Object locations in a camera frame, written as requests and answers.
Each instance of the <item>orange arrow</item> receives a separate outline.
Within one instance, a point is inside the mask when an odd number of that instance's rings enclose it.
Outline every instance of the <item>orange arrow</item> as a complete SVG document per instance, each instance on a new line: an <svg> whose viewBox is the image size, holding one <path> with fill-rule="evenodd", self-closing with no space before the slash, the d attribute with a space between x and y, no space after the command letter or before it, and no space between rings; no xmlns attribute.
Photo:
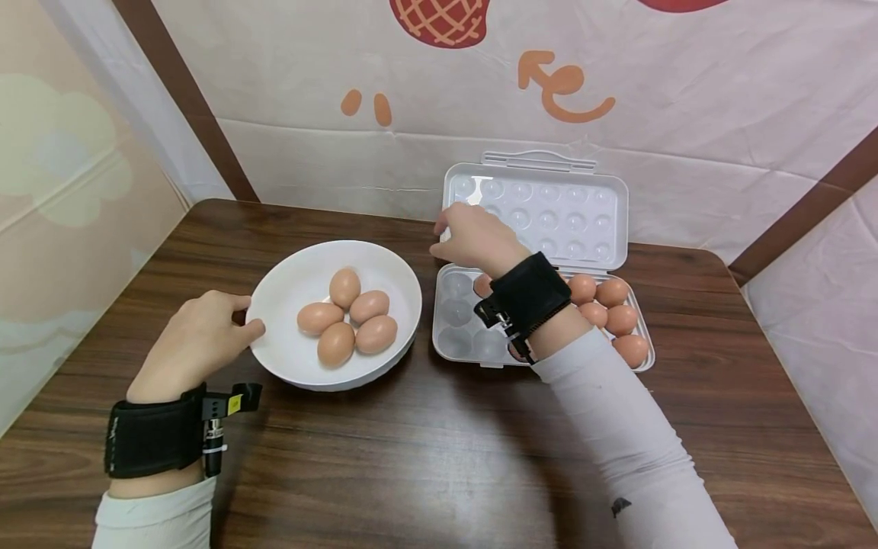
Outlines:
<svg viewBox="0 0 878 549"><path fill-rule="evenodd" d="M548 65L555 61L555 53L550 51L529 50L518 60L518 87L526 90L530 81L543 88L543 108L549 115L571 124L582 124L596 120L615 106L615 98L606 98L597 108L587 112L570 112L555 101L556 95L570 95L582 89L586 82L585 73L576 65L564 65L552 74L546 74L540 65Z"/></svg>

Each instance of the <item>red strawberry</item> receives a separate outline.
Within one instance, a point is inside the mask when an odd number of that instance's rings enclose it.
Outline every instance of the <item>red strawberry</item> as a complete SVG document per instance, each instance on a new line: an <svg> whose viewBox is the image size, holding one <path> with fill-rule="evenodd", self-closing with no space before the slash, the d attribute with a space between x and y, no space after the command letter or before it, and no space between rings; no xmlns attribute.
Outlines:
<svg viewBox="0 0 878 549"><path fill-rule="evenodd" d="M402 28L428 46L459 49L485 39L491 0L390 0Z"/></svg>
<svg viewBox="0 0 878 549"><path fill-rule="evenodd" d="M707 10L728 0L640 0L641 4L653 10L671 13L688 13L690 11Z"/></svg>

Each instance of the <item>wooden table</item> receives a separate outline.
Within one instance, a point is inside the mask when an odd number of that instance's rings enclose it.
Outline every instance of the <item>wooden table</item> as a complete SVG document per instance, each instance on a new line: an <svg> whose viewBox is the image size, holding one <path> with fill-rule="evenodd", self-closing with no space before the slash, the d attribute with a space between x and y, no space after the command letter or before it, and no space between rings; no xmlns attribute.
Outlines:
<svg viewBox="0 0 878 549"><path fill-rule="evenodd" d="M382 379L315 394L246 353L212 386L265 385L228 422L216 546L618 547L583 448L527 368L446 362L430 342L430 225L210 200L195 206L0 441L0 546L84 547L107 482L107 413L165 322L218 288L250 293L306 246L377 242L421 281L414 347ZM878 538L722 262L632 244L658 362L642 375L743 547L877 547Z"/></svg>

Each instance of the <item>yellow sticker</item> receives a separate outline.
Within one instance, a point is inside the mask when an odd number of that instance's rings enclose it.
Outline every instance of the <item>yellow sticker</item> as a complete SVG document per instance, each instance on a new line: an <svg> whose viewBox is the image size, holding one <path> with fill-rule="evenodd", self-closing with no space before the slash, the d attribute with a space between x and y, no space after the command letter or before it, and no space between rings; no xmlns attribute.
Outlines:
<svg viewBox="0 0 878 549"><path fill-rule="evenodd" d="M228 400L228 415L234 414L241 409L242 394L236 394Z"/></svg>

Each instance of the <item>right hand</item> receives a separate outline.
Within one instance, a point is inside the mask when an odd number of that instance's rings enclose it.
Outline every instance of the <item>right hand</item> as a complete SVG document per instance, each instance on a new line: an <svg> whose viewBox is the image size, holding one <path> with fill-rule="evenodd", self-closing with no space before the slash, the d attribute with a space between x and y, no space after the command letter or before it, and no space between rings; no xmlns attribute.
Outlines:
<svg viewBox="0 0 878 549"><path fill-rule="evenodd" d="M531 253L515 232L482 206L455 202L439 214L435 235L451 229L451 238L430 246L430 254L461 267L481 269L491 278L500 278Z"/></svg>

